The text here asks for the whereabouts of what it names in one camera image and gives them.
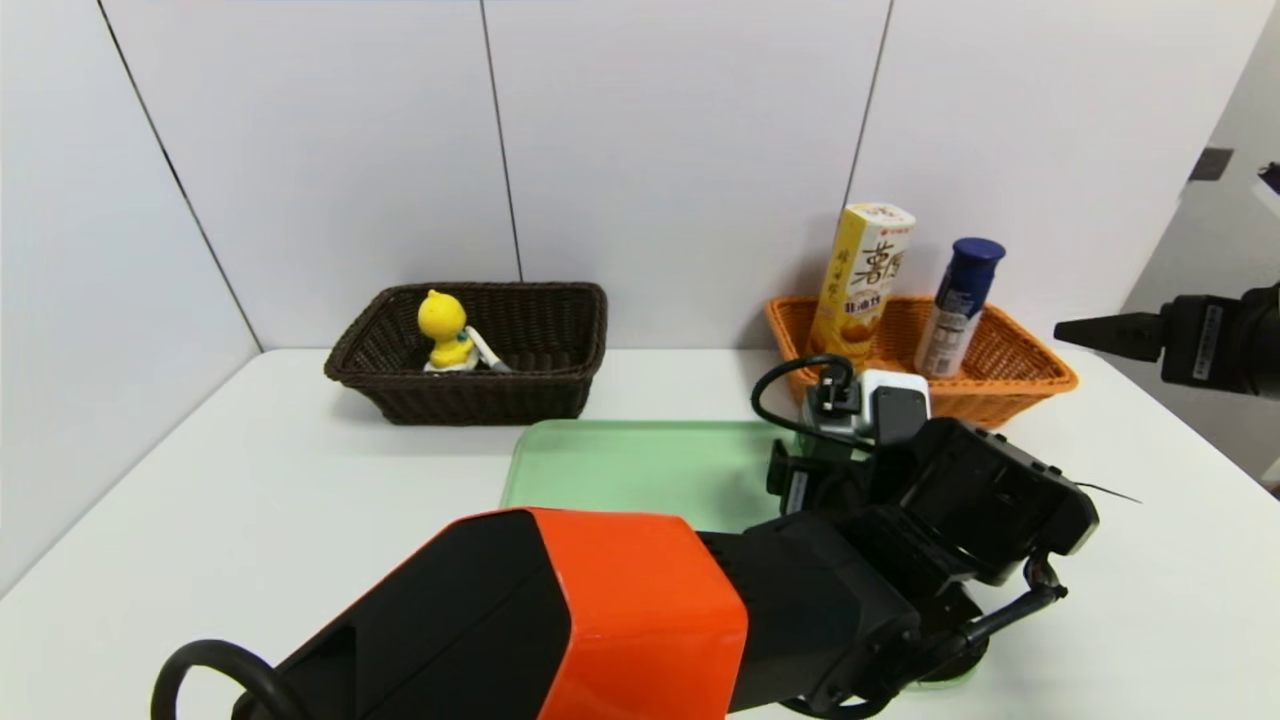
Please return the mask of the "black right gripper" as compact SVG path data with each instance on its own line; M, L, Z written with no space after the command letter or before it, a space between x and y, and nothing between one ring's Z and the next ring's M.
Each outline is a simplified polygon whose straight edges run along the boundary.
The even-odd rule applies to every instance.
M1097 354L1157 363L1164 382L1279 398L1277 286L1239 299L1180 295L1156 313L1060 322L1053 338Z

